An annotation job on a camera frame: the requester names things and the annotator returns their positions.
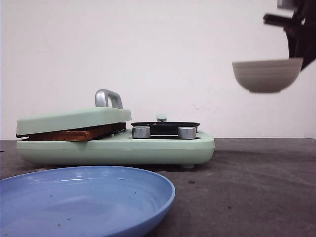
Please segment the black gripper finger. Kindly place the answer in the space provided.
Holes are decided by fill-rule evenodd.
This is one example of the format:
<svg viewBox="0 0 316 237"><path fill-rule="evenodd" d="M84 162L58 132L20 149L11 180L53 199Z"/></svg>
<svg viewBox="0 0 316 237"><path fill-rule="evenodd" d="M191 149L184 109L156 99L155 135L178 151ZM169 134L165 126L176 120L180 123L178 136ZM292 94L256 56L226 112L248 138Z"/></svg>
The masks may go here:
<svg viewBox="0 0 316 237"><path fill-rule="evenodd" d="M316 26L301 24L298 34L298 57L303 58L301 71L316 59Z"/></svg>
<svg viewBox="0 0 316 237"><path fill-rule="evenodd" d="M297 53L297 26L288 26L284 27L284 32L286 33L287 41L288 41L288 54L289 58L296 58L299 57L299 54Z"/></svg>

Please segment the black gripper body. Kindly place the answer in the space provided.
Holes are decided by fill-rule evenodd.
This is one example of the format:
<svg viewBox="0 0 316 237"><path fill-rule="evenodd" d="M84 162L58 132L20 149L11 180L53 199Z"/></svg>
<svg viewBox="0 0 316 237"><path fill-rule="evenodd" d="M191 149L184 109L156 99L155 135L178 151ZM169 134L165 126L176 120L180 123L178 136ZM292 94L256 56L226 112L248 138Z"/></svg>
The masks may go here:
<svg viewBox="0 0 316 237"><path fill-rule="evenodd" d="M316 1L315 0L295 0L297 8L293 10L292 17L285 17L266 13L263 17L264 24L288 27L301 24L316 25Z"/></svg>

